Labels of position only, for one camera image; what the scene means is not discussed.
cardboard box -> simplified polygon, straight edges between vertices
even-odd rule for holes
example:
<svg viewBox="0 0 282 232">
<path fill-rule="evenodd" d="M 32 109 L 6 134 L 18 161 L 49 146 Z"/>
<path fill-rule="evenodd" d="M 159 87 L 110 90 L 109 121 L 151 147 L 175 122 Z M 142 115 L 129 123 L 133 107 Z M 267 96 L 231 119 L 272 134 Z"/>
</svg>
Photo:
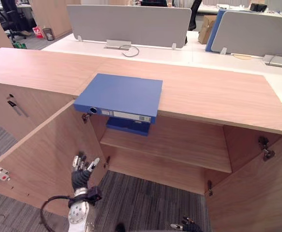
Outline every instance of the cardboard box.
<svg viewBox="0 0 282 232">
<path fill-rule="evenodd" d="M 200 44 L 206 44 L 208 42 L 210 32 L 212 31 L 216 21 L 216 17 L 216 15 L 205 15 L 203 17 L 203 24 L 198 37 Z"/>
</svg>

gray desk divider panel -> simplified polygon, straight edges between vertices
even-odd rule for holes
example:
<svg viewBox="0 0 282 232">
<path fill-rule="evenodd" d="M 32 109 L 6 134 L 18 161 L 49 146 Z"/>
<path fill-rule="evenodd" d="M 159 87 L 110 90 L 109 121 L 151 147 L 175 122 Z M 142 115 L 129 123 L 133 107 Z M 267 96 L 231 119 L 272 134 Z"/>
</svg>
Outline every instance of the gray desk divider panel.
<svg viewBox="0 0 282 232">
<path fill-rule="evenodd" d="M 212 51 L 254 56 L 282 54 L 282 17 L 249 12 L 224 13 Z"/>
<path fill-rule="evenodd" d="M 131 41 L 177 48 L 185 44 L 191 10 L 185 8 L 68 5 L 74 37 L 83 40 Z"/>
</svg>

cable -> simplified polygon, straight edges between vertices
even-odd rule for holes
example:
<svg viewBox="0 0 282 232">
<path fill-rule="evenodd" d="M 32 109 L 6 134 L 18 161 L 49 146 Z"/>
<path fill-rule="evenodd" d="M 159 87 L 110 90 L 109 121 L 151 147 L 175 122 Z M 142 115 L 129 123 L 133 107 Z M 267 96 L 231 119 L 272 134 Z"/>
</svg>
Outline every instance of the cable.
<svg viewBox="0 0 282 232">
<path fill-rule="evenodd" d="M 42 205 L 41 209 L 40 209 L 40 218 L 41 218 L 41 223 L 44 225 L 44 227 L 47 229 L 47 231 L 49 232 L 55 232 L 52 228 L 49 227 L 49 225 L 47 224 L 45 217 L 43 215 L 43 210 L 45 208 L 45 206 L 50 203 L 53 200 L 57 200 L 57 199 L 67 199 L 67 200 L 71 200 L 71 198 L 69 196 L 53 196 L 51 198 L 49 198 L 46 202 L 44 202 L 44 204 Z"/>
<path fill-rule="evenodd" d="M 139 55 L 140 50 L 139 50 L 136 46 L 132 46 L 132 45 L 123 45 L 123 46 L 120 46 L 119 49 L 121 49 L 121 48 L 124 47 L 124 46 L 133 47 L 133 48 L 135 48 L 135 49 L 137 50 L 137 53 L 136 53 L 135 55 L 132 55 L 132 56 L 127 56 L 126 54 L 124 54 L 124 53 L 122 52 L 122 54 L 123 54 L 125 57 L 136 57 L 137 55 Z"/>
<path fill-rule="evenodd" d="M 53 200 L 57 200 L 57 199 L 69 200 L 68 206 L 69 206 L 69 208 L 71 208 L 72 204 L 74 204 L 76 202 L 88 202 L 89 204 L 94 206 L 95 202 L 100 200 L 101 198 L 92 198 L 92 197 L 89 197 L 87 194 L 81 194 L 81 195 L 78 195 L 74 198 L 71 198 L 70 196 L 53 196 L 53 197 L 49 198 L 46 202 L 43 203 L 43 205 L 40 209 L 41 223 L 44 225 L 44 227 L 47 229 L 48 232 L 55 232 L 55 231 L 52 228 L 50 228 L 49 225 L 47 224 L 45 217 L 43 215 L 43 210 L 48 203 L 50 203 Z"/>
</svg>

floor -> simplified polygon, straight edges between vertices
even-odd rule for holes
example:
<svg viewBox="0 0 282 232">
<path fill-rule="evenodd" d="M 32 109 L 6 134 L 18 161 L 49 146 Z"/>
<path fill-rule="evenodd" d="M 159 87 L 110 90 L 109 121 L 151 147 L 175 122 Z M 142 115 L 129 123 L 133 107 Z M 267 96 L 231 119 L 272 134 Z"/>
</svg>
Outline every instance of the floor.
<svg viewBox="0 0 282 232">
<path fill-rule="evenodd" d="M 0 155 L 17 140 L 0 127 Z M 210 232 L 204 196 L 109 171 L 100 183 L 103 199 L 96 205 L 97 232 L 112 232 L 123 222 L 127 231 L 170 230 L 190 216 L 204 232 Z M 45 213 L 49 225 L 68 231 L 65 217 Z M 39 209 L 0 195 L 0 232 L 45 232 Z"/>
<path fill-rule="evenodd" d="M 62 36 L 56 38 L 53 41 L 48 41 L 45 38 L 43 38 L 43 39 L 36 38 L 36 36 L 35 36 L 33 31 L 30 31 L 30 33 L 32 35 L 28 36 L 26 39 L 24 39 L 24 37 L 22 37 L 22 36 L 15 36 L 15 41 L 19 42 L 21 44 L 25 44 L 27 49 L 42 50 L 43 48 L 53 44 L 54 42 L 56 42 L 56 41 L 58 41 L 58 40 L 62 39 L 63 37 L 65 37 L 65 36 L 70 34 L 70 33 L 68 33 L 68 34 L 65 34 L 65 35 L 62 35 Z"/>
</svg>

cabinet shelf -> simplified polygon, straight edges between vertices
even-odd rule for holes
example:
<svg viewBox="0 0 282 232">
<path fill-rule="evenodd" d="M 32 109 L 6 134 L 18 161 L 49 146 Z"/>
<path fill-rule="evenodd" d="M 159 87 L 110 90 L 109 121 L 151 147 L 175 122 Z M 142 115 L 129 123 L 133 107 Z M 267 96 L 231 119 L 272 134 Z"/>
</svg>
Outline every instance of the cabinet shelf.
<svg viewBox="0 0 282 232">
<path fill-rule="evenodd" d="M 135 150 L 101 145 L 109 170 L 204 195 L 204 168 Z"/>
<path fill-rule="evenodd" d="M 100 143 L 231 173 L 223 127 L 158 116 L 147 137 L 106 129 Z"/>
</svg>

